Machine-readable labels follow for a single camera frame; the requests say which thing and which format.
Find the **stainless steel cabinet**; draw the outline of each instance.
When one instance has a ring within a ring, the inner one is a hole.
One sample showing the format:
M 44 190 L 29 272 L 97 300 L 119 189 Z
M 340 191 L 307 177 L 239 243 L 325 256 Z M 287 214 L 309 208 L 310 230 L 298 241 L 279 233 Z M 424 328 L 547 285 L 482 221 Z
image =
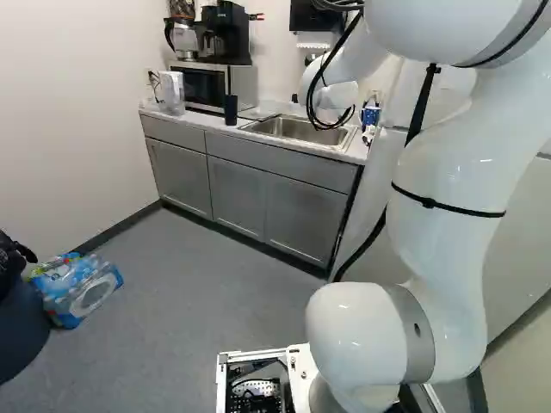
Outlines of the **stainless steel cabinet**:
M 212 219 L 207 156 L 153 139 L 146 143 L 160 197 Z
M 326 267 L 348 197 L 282 176 L 266 174 L 266 177 L 266 242 Z
M 208 157 L 214 220 L 264 240 L 266 174 L 238 163 Z

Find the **stainless steel sink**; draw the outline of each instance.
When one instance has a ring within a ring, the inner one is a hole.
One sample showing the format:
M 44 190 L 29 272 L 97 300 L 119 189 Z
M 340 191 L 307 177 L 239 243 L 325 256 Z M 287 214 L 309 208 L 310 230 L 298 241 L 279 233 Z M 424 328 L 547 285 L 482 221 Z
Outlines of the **stainless steel sink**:
M 280 139 L 298 140 L 312 146 L 332 148 L 336 151 L 346 151 L 357 128 L 341 126 L 330 131 L 317 131 L 308 119 L 278 115 L 267 120 L 250 123 L 239 129 Z

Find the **kettle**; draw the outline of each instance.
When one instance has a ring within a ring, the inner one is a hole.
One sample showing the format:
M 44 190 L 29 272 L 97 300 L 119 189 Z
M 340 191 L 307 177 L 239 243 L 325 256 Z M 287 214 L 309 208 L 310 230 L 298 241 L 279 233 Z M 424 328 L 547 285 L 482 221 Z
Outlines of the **kettle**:
M 195 60 L 199 45 L 194 29 L 195 21 L 187 17 L 172 16 L 164 19 L 164 37 L 180 60 Z

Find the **water bottle pack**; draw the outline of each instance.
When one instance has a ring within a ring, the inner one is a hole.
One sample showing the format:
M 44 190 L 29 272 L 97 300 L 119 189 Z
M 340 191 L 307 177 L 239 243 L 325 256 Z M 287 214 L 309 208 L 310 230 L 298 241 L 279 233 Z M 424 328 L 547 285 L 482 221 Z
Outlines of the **water bottle pack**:
M 44 310 L 59 326 L 74 329 L 124 280 L 118 268 L 96 255 L 62 254 L 37 267 L 31 280 L 42 294 Z

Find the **white countertop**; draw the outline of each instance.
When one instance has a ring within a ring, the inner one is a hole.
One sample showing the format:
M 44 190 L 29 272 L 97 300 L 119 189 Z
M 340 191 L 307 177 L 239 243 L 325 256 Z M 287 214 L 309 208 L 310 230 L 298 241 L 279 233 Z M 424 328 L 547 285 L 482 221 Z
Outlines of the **white countertop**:
M 277 111 L 274 111 L 274 114 L 282 113 L 302 116 L 302 112 L 305 112 L 304 108 L 294 104 L 281 104 L 277 109 Z M 181 123 L 188 126 L 198 127 L 206 131 L 224 133 L 237 138 L 248 139 L 266 145 L 280 146 L 282 148 L 311 153 L 313 155 L 328 157 L 330 159 L 336 159 L 348 163 L 363 165 L 368 157 L 368 148 L 362 141 L 362 131 L 360 129 L 356 132 L 356 136 L 352 139 L 352 142 L 350 142 L 350 145 L 346 151 L 336 151 L 331 148 L 321 148 L 296 140 L 272 138 L 260 133 L 251 133 L 239 129 L 242 126 L 252 123 L 253 120 L 238 119 L 238 124 L 236 126 L 227 126 L 223 117 L 193 112 L 190 110 L 187 110 L 182 116 L 173 116 L 161 112 L 153 105 L 140 108 L 139 113 L 160 120 Z

